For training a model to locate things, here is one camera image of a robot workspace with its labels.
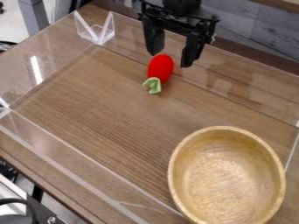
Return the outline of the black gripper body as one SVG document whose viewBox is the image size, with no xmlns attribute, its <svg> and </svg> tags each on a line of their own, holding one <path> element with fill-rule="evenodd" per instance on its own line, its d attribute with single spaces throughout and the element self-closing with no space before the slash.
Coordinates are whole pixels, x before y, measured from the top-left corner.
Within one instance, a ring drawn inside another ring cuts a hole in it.
<svg viewBox="0 0 299 224">
<path fill-rule="evenodd" d="M 139 20 L 143 23 L 146 40 L 162 36 L 167 30 L 183 36 L 190 32 L 199 33 L 207 44 L 215 41 L 221 19 L 215 14 L 202 11 L 202 0 L 163 0 L 162 4 L 150 0 L 139 1 Z"/>
</svg>

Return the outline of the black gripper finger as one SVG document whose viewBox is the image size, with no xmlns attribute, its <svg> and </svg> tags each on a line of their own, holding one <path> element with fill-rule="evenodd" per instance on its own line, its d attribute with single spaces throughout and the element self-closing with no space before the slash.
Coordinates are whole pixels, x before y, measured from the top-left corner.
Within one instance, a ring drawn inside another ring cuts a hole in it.
<svg viewBox="0 0 299 224">
<path fill-rule="evenodd" d="M 155 56 L 165 49 L 165 30 L 149 19 L 143 21 L 143 29 L 146 48 Z"/>
<path fill-rule="evenodd" d="M 201 57 L 202 50 L 206 44 L 206 37 L 198 32 L 191 32 L 187 35 L 186 47 L 182 49 L 182 64 L 181 67 L 190 67 L 193 62 Z"/>
</svg>

